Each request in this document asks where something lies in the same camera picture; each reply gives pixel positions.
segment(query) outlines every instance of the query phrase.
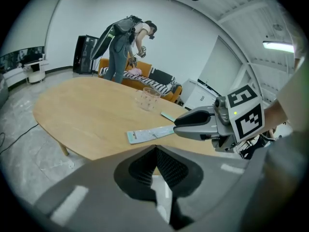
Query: orange sofa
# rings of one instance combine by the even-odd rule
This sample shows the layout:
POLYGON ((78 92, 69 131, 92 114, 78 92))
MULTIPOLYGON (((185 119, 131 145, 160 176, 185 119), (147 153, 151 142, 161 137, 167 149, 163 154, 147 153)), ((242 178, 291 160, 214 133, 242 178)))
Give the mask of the orange sofa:
MULTIPOLYGON (((103 78, 102 76, 99 76, 99 73, 100 73, 100 70, 103 67, 108 67, 108 63, 109 63, 109 60, 106 59, 106 58, 102 58, 100 60, 100 64, 99 64, 99 67, 98 67, 98 77, 103 78)), ((147 64, 147 63, 144 63, 144 62, 138 62, 137 68, 141 69, 142 76, 148 77, 149 72, 151 70, 151 64, 147 64)), ((128 66, 126 68, 127 71, 129 71, 131 69, 132 69, 131 66, 128 66)), ((134 80, 129 80, 129 79, 123 79, 121 84, 126 85, 128 87, 138 89, 138 90, 143 90, 143 88, 145 88, 145 87, 150 87, 148 85, 144 85, 143 83, 141 83, 139 81, 134 81, 134 80)), ((181 86, 179 86, 179 87, 177 87, 175 93, 170 91, 166 96, 163 96, 162 98, 165 99, 165 100, 168 100, 170 102, 175 102, 178 99, 178 96, 180 95, 182 89, 183 88, 181 86)))

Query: white cabinet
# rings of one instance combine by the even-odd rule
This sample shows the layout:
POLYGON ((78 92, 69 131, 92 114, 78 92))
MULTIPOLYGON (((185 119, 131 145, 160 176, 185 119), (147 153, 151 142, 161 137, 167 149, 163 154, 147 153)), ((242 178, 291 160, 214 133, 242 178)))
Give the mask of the white cabinet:
POLYGON ((183 107, 194 109, 199 106, 213 105, 217 96, 214 91, 189 79, 183 84, 183 92, 180 98, 183 102, 183 107))

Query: ceiling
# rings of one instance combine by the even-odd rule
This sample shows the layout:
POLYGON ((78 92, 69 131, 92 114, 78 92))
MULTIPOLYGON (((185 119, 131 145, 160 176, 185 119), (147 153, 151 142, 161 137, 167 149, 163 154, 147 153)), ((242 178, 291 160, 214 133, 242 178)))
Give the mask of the ceiling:
POLYGON ((243 51, 266 103, 274 101, 294 73, 294 55, 264 49, 264 40, 291 43, 276 0, 177 0, 203 13, 225 30, 243 51), (273 25, 283 26, 278 33, 273 25))

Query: jeans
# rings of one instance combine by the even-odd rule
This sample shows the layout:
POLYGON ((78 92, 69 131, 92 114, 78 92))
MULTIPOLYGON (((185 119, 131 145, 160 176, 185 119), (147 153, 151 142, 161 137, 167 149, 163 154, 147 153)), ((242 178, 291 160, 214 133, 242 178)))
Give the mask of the jeans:
POLYGON ((115 82, 121 83, 126 69, 126 59, 130 44, 125 35, 118 35, 113 38, 110 44, 110 60, 108 70, 104 76, 106 80, 112 80, 114 74, 115 82))

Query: table leg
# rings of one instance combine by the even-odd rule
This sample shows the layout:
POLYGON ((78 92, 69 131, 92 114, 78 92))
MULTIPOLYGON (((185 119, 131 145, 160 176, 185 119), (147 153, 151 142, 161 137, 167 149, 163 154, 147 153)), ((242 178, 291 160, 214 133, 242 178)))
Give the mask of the table leg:
POLYGON ((61 143, 59 143, 59 145, 60 145, 60 148, 61 148, 63 154, 64 154, 65 156, 68 156, 69 153, 68 153, 67 148, 66 148, 63 144, 61 144, 61 143))

